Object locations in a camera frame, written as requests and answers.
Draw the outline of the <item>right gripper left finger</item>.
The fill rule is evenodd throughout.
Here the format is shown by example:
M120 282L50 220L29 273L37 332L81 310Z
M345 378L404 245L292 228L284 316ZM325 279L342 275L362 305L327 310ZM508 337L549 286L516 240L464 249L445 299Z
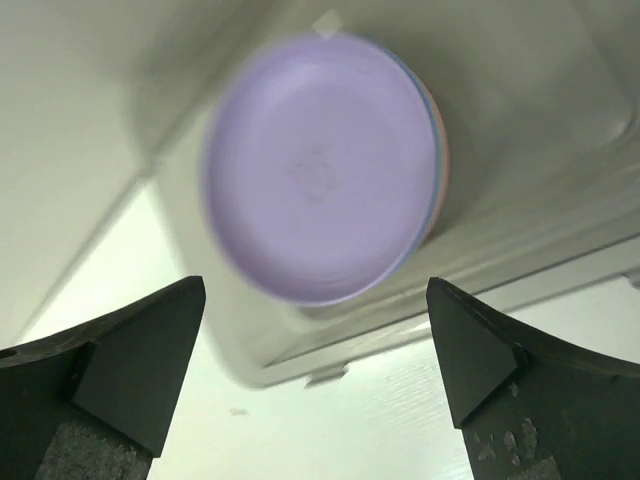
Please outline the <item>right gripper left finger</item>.
M189 276L1 352L4 479L145 479L161 456L200 329Z

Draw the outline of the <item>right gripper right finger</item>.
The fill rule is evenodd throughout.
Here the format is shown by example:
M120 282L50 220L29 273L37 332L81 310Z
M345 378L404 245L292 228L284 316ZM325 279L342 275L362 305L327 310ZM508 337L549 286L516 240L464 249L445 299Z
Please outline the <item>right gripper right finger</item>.
M636 479L639 366L516 320L433 277L427 309L476 479Z

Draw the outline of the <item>clear plastic bin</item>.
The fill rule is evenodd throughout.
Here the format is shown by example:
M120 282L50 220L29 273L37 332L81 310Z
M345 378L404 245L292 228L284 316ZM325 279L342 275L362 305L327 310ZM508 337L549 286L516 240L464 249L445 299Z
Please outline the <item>clear plastic bin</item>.
M129 1L115 51L131 128L204 318L240 381L276 385L409 342L430 278L477 294L596 250L639 253L639 5L635 1ZM440 213L387 279L300 306L246 280L208 221L203 155L226 89L267 48L348 34L395 54L442 116L449 175Z

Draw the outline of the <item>purple plate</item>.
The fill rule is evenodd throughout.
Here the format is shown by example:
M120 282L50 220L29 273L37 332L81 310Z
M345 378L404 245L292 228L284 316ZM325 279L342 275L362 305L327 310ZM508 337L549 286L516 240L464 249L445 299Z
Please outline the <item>purple plate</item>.
M250 60L203 155L208 221L234 268L300 306L392 275L440 213L449 147L424 84L362 37L308 33Z

